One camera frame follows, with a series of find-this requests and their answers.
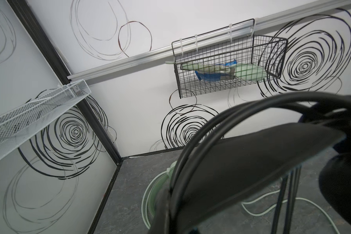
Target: floor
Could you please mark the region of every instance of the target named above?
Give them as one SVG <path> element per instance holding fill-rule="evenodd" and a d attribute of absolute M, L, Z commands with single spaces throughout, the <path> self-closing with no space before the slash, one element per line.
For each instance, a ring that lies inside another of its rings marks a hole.
<path fill-rule="evenodd" d="M 108 201 L 100 217 L 95 234 L 143 234 L 148 231 L 141 216 L 141 201 L 150 181 L 166 170 L 177 160 L 181 150 L 158 153 L 137 158 L 129 158 L 123 162 L 117 180 L 114 183 Z M 351 234 L 351 226 L 342 219 L 326 202 L 318 189 L 318 173 L 336 152 L 332 149 L 322 155 L 305 162 L 302 167 L 298 197 L 309 199 L 322 207 L 335 222 L 341 234 Z M 261 194 L 278 190 L 280 182 L 265 188 L 252 196 L 251 201 Z M 261 213 L 275 204 L 277 194 L 270 195 L 257 203 L 246 205 L 252 213 Z M 274 210 L 254 217 L 249 215 L 240 204 L 236 204 L 214 217 L 201 223 L 198 228 L 202 234 L 247 233 L 268 234 Z M 283 228 L 285 206 L 278 232 Z M 313 205 L 305 201 L 297 201 L 292 219 L 291 233 L 335 233 L 327 218 Z"/>

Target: metal rail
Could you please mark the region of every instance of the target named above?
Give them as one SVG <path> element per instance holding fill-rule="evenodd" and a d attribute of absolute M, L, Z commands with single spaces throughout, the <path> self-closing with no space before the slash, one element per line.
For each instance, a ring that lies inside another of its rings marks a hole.
<path fill-rule="evenodd" d="M 282 11 L 273 15 L 265 16 L 262 18 L 255 19 L 256 26 L 255 31 L 266 29 L 272 26 L 283 24 L 289 21 L 297 20 L 303 17 L 335 9 L 338 7 L 350 5 L 351 0 L 318 0 L 311 2 L 299 7 L 295 7 L 286 11 Z M 232 36 L 239 37 L 245 36 L 252 32 L 251 22 L 242 22 L 232 26 Z M 201 39 L 198 38 L 198 47 L 214 44 L 223 40 L 230 39 L 230 28 L 225 27 L 218 31 L 213 31 L 211 33 L 203 34 L 206 40 L 201 44 Z M 182 42 L 183 51 L 195 49 L 195 39 L 190 39 L 187 42 Z M 173 44 L 176 54 L 181 53 L 180 44 Z M 75 81 L 79 79 L 90 80 L 103 75 L 112 74 L 114 72 L 124 70 L 127 68 L 135 67 L 141 64 L 153 62 L 155 60 L 164 59 L 173 56 L 172 46 L 166 46 L 154 51 L 139 54 L 130 58 L 122 59 L 113 63 L 109 63 L 97 68 L 89 69 L 84 72 L 79 72 L 68 76 L 68 79 Z"/>

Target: wire mesh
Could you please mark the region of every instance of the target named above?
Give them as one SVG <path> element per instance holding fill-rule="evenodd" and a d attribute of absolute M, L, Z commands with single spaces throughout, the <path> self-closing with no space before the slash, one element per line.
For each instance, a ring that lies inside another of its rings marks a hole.
<path fill-rule="evenodd" d="M 0 115 L 0 160 L 90 93 L 80 80 Z"/>
<path fill-rule="evenodd" d="M 286 49 L 285 38 L 253 35 L 176 55 L 180 98 L 278 79 Z"/>

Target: black metal tube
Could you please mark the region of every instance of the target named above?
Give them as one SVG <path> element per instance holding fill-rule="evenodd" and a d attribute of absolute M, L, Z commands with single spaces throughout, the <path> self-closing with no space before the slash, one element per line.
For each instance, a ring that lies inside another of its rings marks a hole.
<path fill-rule="evenodd" d="M 289 184 L 289 194 L 287 198 L 287 208 L 285 216 L 285 226 L 283 228 L 283 234 L 289 234 L 291 228 L 291 219 L 294 211 L 296 193 L 298 192 L 299 179 L 300 179 L 301 167 L 296 168 L 291 172 L 290 184 Z"/>
<path fill-rule="evenodd" d="M 278 194 L 278 199 L 277 199 L 276 210 L 274 211 L 274 217 L 273 217 L 273 224 L 272 224 L 271 234 L 276 234 L 277 233 L 278 221 L 280 219 L 282 201 L 283 201 L 283 198 L 285 197 L 287 179 L 288 179 L 287 175 L 282 178 L 280 193 Z"/>
<path fill-rule="evenodd" d="M 25 0 L 7 0 L 10 7 L 13 9 L 14 13 L 17 15 L 18 19 L 23 24 L 24 28 L 33 39 L 34 43 L 47 60 L 48 64 L 60 80 L 60 82 L 65 85 L 70 83 L 68 75 L 70 75 L 65 64 L 62 62 L 55 48 L 49 41 L 44 30 L 40 26 L 38 20 L 34 16 L 30 7 Z M 87 100 L 84 99 L 77 104 L 78 109 L 81 111 L 84 118 L 87 120 L 88 124 L 91 126 L 92 130 L 115 162 L 119 165 L 122 161 L 117 149 L 114 147 L 112 141 L 110 140 L 107 132 L 100 123 L 99 119 L 94 114 L 91 106 L 88 104 Z"/>

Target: black metal frame post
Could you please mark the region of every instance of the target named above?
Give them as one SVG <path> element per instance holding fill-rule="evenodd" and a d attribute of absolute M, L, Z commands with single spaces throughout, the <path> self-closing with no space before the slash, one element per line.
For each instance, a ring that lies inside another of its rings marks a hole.
<path fill-rule="evenodd" d="M 40 26 L 38 20 L 35 18 L 33 12 L 28 6 L 25 0 L 7 0 L 10 7 L 13 9 L 14 13 L 17 15 L 18 19 L 21 21 L 26 31 L 33 39 L 36 46 L 39 48 L 40 52 L 43 54 L 44 58 L 47 60 L 52 70 L 60 80 L 60 82 L 65 85 L 70 83 L 67 76 L 70 75 L 65 64 L 62 62 L 55 48 L 49 41 L 44 30 Z M 119 166 L 122 162 L 122 158 L 119 155 L 117 149 L 110 140 L 107 132 L 105 131 L 103 125 L 96 117 L 94 111 L 86 99 L 83 99 L 77 104 L 78 109 L 91 126 L 92 130 L 108 152 L 109 156 L 112 158 L 114 163 Z"/>

